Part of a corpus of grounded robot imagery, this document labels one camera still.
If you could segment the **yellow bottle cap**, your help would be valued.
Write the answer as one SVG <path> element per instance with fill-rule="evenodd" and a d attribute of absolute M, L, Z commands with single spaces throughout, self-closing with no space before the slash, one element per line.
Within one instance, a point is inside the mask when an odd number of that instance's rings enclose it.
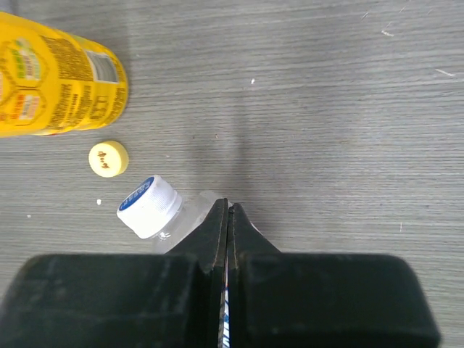
<path fill-rule="evenodd" d="M 121 143 L 104 141 L 91 148 L 88 162 L 97 175 L 112 178 L 125 172 L 129 164 L 129 156 Z"/>

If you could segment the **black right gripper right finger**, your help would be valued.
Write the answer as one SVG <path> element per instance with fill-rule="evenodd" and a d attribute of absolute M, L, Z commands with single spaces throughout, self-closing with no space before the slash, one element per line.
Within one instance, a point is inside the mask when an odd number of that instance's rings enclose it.
<path fill-rule="evenodd" d="M 228 221 L 232 347 L 437 347 L 442 335 L 400 257 L 285 253 L 235 204 Z"/>

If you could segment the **clear bottle blue white label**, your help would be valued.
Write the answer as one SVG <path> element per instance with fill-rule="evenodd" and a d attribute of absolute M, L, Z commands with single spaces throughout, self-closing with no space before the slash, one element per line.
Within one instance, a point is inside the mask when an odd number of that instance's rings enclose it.
<path fill-rule="evenodd" d="M 187 201 L 154 175 L 117 216 L 153 244 L 149 287 L 135 299 L 148 347 L 249 346 L 243 259 L 276 249 L 241 205 L 211 191 Z"/>

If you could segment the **yellow juice bottle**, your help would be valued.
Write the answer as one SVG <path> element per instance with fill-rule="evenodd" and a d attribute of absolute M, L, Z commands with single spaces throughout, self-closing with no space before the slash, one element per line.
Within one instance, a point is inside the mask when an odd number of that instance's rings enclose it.
<path fill-rule="evenodd" d="M 128 101 L 106 46 L 1 13 L 1 136 L 48 136 L 110 125 Z"/>

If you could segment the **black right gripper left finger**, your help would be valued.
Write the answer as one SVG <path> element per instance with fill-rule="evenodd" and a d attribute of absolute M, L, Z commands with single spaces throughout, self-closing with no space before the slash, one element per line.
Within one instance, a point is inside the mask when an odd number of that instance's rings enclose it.
<path fill-rule="evenodd" d="M 41 254 L 1 302 L 3 347 L 220 347 L 229 206 L 166 254 Z"/>

